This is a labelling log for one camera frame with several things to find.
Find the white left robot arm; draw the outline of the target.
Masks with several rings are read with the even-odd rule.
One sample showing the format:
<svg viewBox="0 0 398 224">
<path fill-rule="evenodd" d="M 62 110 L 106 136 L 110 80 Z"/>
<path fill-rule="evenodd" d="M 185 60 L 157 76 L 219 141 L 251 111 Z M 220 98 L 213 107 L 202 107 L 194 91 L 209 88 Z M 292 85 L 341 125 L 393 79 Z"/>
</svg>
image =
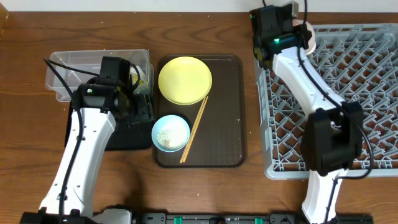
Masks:
<svg viewBox="0 0 398 224">
<path fill-rule="evenodd" d="M 130 209 L 117 205 L 95 215 L 93 196 L 106 145 L 116 127 L 114 110 L 125 100 L 119 86 L 81 84 L 72 95 L 74 110 L 67 145 L 53 184 L 38 212 L 21 223 L 132 223 Z"/>
</svg>

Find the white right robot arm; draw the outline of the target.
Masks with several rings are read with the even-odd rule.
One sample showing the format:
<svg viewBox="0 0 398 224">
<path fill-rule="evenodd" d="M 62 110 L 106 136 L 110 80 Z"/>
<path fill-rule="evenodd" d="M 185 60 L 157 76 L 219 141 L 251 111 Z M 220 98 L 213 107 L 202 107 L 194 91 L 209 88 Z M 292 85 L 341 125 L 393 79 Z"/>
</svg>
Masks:
<svg viewBox="0 0 398 224">
<path fill-rule="evenodd" d="M 302 211 L 309 223 L 335 218 L 343 179 L 362 150 L 363 109 L 336 94 L 307 61 L 312 38 L 306 23 L 253 22 L 254 55 L 288 86 L 307 119 L 301 155 L 309 169 Z"/>
</svg>

